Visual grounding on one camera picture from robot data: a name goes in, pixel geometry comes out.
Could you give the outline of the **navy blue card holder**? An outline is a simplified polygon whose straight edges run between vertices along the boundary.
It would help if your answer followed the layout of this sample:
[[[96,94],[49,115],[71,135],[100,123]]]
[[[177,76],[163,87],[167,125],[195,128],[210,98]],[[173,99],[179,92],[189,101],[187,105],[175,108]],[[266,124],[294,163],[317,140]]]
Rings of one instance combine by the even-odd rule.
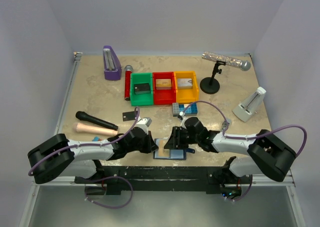
[[[159,146],[160,140],[167,140],[166,138],[156,138],[154,141]],[[195,150],[192,148],[187,149],[170,149],[170,157],[159,157],[158,156],[158,149],[153,153],[153,159],[156,160],[186,160],[187,159],[187,153],[194,154]]]

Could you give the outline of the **gold card from holder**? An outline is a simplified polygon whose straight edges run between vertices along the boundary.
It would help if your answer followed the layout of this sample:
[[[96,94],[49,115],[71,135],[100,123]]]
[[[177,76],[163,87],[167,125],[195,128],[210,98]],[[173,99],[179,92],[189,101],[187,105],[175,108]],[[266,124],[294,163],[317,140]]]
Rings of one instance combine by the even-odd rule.
[[[166,139],[161,139],[158,143],[158,156],[161,158],[170,157],[170,149],[165,149],[165,144],[167,143]]]

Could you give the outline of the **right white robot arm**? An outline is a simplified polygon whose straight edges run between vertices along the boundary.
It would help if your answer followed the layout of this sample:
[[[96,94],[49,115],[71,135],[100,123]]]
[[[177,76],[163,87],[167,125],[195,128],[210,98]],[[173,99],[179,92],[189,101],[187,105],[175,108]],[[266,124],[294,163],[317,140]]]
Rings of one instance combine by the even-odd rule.
[[[297,157],[291,147],[266,129],[250,135],[223,135],[221,131],[208,130],[197,117],[187,118],[183,126],[173,127],[164,149],[184,150],[193,144],[208,153],[244,155],[228,161],[222,174],[228,183],[256,174],[282,182]]]

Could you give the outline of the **black VIP card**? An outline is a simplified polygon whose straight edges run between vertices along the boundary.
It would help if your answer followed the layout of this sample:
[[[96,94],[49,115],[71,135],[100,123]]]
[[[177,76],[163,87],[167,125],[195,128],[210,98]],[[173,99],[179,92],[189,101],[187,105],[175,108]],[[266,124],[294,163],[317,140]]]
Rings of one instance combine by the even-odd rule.
[[[122,113],[122,121],[123,122],[134,121],[137,119],[137,117],[138,117],[137,110]]]

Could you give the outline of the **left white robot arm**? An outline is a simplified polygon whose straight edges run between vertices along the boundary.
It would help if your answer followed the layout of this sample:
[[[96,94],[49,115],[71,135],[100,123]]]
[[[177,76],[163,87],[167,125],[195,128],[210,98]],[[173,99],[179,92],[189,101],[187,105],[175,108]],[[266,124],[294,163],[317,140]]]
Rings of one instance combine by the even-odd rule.
[[[59,133],[30,150],[28,175],[36,184],[45,184],[60,176],[74,176],[100,182],[104,171],[95,161],[113,161],[138,151],[149,154],[158,149],[150,131],[134,127],[101,141],[75,141]]]

